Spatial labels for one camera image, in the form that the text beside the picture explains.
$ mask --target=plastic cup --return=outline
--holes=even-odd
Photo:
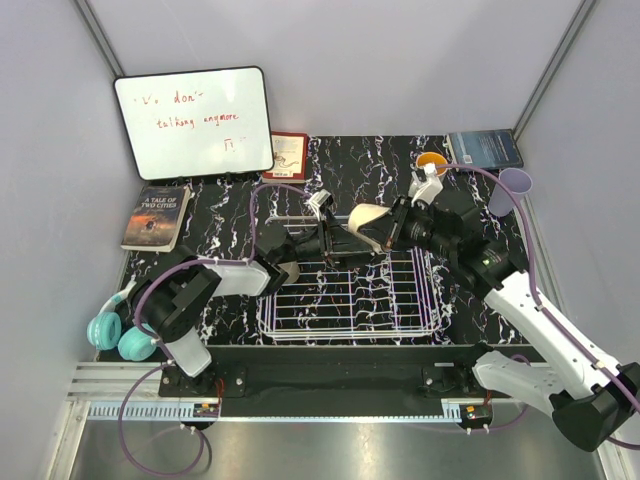
[[[513,196],[518,199],[518,202],[529,193],[533,186],[533,180],[531,180],[529,174],[519,168],[505,168],[500,172],[498,178],[511,190]],[[489,212],[496,217],[504,217],[508,215],[514,207],[515,205],[509,198],[509,195],[507,195],[500,186],[496,185],[489,200]]]
[[[425,152],[416,158],[416,167],[424,167],[427,163],[434,163],[436,165],[436,173],[438,177],[440,177],[440,180],[442,180],[444,174],[447,173],[447,169],[437,167],[438,165],[447,165],[449,163],[447,159],[436,152]]]

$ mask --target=brown book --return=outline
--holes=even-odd
[[[170,252],[176,246],[191,189],[144,187],[122,240],[125,250]]]
[[[264,183],[304,183],[309,137],[304,133],[271,132],[273,168],[262,174]]]

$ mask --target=marble pattern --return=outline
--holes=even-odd
[[[348,214],[358,203],[391,205],[406,194],[411,165],[422,152],[435,151],[448,156],[442,136],[395,137],[311,137],[308,150],[307,192],[325,188],[335,199],[335,213]],[[222,180],[187,179],[193,194],[183,225],[180,242],[199,255],[237,259],[251,250],[248,203],[255,181],[226,184]],[[504,242],[512,252],[524,255],[524,247],[513,214],[498,220],[486,209],[492,185],[483,177],[449,173],[445,188],[469,191],[482,208],[487,236]],[[301,202],[289,191],[264,192],[257,202],[258,222],[274,215],[302,215]],[[143,275],[157,254],[131,252],[123,278]],[[437,291],[441,315],[440,328],[432,335],[415,339],[378,339],[349,341],[312,341],[311,344],[472,344],[478,341],[524,343],[520,333],[504,318],[462,289],[453,280],[447,263],[430,257],[429,279]],[[199,332],[210,345],[259,344],[275,342],[257,328],[257,303],[254,298],[213,298],[202,312]]]

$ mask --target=wire rack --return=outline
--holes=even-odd
[[[345,216],[336,216],[346,223]],[[275,216],[293,235],[313,217]],[[391,252],[376,265],[334,270],[301,262],[300,278],[258,302],[260,331],[276,341],[407,338],[440,325],[428,254]]]

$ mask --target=purple cup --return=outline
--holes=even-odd
[[[529,193],[533,186],[533,180],[529,174],[519,168],[505,168],[500,172],[498,178],[511,190],[518,201]],[[513,210],[514,206],[509,195],[499,185],[496,185],[489,200],[489,212],[496,217],[504,217]]]

